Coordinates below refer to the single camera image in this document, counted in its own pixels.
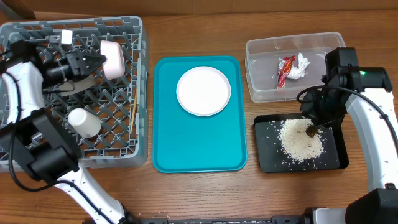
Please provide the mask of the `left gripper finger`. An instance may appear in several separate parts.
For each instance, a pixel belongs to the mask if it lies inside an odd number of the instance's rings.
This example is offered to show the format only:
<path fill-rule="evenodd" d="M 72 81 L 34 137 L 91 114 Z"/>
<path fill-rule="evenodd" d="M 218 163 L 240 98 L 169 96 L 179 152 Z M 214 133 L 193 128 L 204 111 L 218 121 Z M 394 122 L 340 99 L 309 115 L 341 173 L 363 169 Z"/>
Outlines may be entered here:
<path fill-rule="evenodd" d="M 103 65 L 103 61 L 83 60 L 81 61 L 81 75 L 91 75 L 95 70 Z"/>
<path fill-rule="evenodd" d="M 96 52 L 75 52 L 81 61 L 85 62 L 105 62 L 106 57 L 104 55 L 98 54 Z"/>

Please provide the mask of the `brown food scrap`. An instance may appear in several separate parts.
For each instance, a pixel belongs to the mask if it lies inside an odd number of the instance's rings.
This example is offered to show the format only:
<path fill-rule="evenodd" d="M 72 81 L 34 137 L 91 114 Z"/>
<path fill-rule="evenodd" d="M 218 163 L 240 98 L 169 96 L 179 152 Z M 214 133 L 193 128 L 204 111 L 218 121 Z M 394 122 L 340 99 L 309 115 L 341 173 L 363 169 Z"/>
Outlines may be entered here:
<path fill-rule="evenodd" d="M 306 129 L 305 133 L 310 138 L 313 138 L 318 133 L 318 127 L 315 125 L 309 125 L 308 128 Z"/>

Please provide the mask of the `small pink bowl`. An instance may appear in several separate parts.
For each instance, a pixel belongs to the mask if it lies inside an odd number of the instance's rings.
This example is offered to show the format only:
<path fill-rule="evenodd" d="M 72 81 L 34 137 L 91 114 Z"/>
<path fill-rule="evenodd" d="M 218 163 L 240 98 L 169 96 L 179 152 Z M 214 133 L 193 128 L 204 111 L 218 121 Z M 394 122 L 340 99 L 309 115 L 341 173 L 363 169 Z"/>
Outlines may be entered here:
<path fill-rule="evenodd" d="M 108 80 L 124 75 L 124 56 L 122 48 L 117 42 L 102 40 L 100 43 L 100 54 L 106 57 L 106 61 L 103 63 L 103 71 Z"/>

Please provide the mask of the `white tissue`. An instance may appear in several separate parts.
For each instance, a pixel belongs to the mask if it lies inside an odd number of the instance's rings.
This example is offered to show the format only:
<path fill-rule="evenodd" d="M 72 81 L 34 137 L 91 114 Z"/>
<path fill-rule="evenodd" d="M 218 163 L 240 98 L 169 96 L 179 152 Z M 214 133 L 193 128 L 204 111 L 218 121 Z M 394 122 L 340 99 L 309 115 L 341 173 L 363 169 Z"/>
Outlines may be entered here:
<path fill-rule="evenodd" d="M 302 78 L 305 76 L 305 69 L 311 64 L 311 62 L 308 61 L 308 58 L 305 58 L 302 53 L 298 54 L 298 66 L 295 67 L 293 66 L 287 75 L 287 78 L 293 79 L 293 80 L 298 80 L 299 78 Z"/>

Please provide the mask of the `white rice pile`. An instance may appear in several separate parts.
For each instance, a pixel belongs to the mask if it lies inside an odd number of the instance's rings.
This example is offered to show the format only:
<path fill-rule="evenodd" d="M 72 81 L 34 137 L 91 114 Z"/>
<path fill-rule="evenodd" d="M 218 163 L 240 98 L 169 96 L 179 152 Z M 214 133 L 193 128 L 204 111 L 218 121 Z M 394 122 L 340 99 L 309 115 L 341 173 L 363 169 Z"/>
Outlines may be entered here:
<path fill-rule="evenodd" d="M 299 162 L 317 157 L 323 152 L 320 128 L 318 133 L 310 138 L 305 133 L 309 125 L 312 125 L 310 119 L 288 119 L 282 123 L 280 129 L 283 151 Z"/>

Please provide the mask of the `wooden chopsticks pair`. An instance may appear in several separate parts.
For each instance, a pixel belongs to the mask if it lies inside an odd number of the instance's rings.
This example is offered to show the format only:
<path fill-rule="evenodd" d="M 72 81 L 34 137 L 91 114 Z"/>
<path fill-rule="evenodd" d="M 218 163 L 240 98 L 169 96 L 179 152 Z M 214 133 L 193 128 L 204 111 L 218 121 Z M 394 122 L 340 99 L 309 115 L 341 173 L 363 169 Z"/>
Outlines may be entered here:
<path fill-rule="evenodd" d="M 135 89 L 134 93 L 134 102 L 133 102 L 133 107 L 132 107 L 132 113 L 131 113 L 131 119 L 130 119 L 130 130 L 129 134 L 133 134 L 133 127 L 134 127 L 134 120 L 136 117 L 136 106 L 137 106 L 137 88 Z"/>

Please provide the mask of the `red snack wrapper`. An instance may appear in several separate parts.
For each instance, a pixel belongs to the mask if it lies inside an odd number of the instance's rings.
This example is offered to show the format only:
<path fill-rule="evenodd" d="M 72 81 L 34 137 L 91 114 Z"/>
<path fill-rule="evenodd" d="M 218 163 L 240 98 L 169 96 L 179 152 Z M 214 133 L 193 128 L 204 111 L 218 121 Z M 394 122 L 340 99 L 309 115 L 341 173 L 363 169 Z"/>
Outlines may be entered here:
<path fill-rule="evenodd" d="M 279 59 L 277 89 L 282 89 L 285 87 L 286 78 L 290 73 L 293 64 L 295 63 L 295 59 L 295 55 Z"/>

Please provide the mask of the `white paper cup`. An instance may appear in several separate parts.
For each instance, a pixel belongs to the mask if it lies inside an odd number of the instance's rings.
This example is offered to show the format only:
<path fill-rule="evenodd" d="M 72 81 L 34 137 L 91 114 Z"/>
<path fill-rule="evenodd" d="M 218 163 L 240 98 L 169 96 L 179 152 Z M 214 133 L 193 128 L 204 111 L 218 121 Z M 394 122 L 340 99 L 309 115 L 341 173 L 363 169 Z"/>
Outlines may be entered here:
<path fill-rule="evenodd" d="M 101 131 L 101 120 L 83 108 L 72 110 L 68 122 L 84 138 L 92 138 Z"/>

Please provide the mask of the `grey bowl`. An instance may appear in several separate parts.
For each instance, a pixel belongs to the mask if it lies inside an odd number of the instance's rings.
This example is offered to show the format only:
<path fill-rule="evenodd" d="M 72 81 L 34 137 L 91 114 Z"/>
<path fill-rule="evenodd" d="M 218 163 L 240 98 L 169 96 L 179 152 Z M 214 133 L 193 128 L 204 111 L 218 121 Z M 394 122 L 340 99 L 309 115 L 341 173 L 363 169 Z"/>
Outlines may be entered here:
<path fill-rule="evenodd" d="M 95 78 L 92 75 L 89 75 L 85 79 L 78 82 L 68 81 L 59 86 L 59 90 L 61 91 L 60 95 L 61 96 L 73 95 L 75 93 L 85 91 L 94 85 L 95 85 Z"/>

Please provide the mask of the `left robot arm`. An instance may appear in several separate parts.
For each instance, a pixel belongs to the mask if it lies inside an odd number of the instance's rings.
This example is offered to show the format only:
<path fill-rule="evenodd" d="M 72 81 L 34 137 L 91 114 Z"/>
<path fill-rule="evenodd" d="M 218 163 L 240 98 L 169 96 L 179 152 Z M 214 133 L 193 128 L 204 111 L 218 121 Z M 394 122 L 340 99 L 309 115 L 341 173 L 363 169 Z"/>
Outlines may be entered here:
<path fill-rule="evenodd" d="M 63 50 L 63 42 L 54 42 L 60 58 L 44 62 L 40 44 L 19 40 L 10 45 L 9 58 L 1 61 L 1 78 L 9 99 L 9 116 L 1 128 L 1 148 L 9 153 L 22 170 L 46 185 L 27 187 L 9 172 L 14 182 L 28 192 L 56 187 L 68 194 L 95 223 L 139 223 L 124 205 L 112 198 L 90 175 L 81 162 L 83 157 L 73 136 L 45 108 L 43 95 L 48 87 L 71 81 L 76 84 L 104 67 L 107 78 L 124 73 L 123 53 L 115 42 L 101 41 L 99 52 Z"/>

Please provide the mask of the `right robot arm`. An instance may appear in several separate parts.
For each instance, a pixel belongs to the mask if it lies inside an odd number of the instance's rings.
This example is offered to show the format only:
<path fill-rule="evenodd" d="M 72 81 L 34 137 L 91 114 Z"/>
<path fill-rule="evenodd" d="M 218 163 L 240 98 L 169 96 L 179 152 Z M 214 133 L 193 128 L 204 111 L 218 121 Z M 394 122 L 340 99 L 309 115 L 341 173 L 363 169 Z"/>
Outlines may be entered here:
<path fill-rule="evenodd" d="M 397 223 L 397 118 L 392 84 L 382 67 L 361 67 L 354 48 L 325 57 L 322 85 L 297 95 L 302 115 L 328 125 L 351 116 L 368 170 L 369 192 L 346 208 L 311 208 L 311 223 Z"/>

